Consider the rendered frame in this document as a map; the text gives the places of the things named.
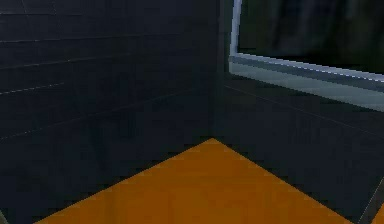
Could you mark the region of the grey framed window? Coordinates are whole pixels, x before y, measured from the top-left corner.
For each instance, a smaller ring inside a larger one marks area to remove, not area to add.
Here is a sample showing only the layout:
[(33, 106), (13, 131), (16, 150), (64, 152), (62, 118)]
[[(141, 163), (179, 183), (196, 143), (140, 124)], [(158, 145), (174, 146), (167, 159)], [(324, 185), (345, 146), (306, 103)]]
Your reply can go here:
[(384, 0), (234, 0), (229, 70), (384, 112)]

